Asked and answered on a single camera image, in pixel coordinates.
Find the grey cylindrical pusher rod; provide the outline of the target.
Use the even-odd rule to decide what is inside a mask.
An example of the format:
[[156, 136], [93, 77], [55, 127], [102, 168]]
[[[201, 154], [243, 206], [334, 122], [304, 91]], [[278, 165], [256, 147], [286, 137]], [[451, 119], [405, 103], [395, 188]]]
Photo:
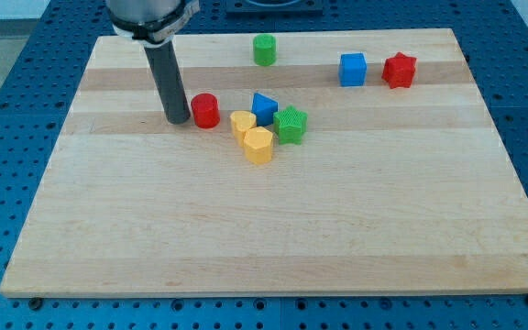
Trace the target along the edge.
[[167, 121], [173, 125], [186, 123], [191, 112], [172, 43], [145, 48], [145, 53]]

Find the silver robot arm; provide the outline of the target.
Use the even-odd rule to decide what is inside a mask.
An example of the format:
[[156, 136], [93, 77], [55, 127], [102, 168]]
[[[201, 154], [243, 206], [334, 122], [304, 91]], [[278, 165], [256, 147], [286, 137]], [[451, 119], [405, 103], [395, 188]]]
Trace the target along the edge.
[[200, 11], [199, 0], [106, 0], [116, 34], [144, 48], [166, 119], [187, 122], [191, 113], [173, 37]]

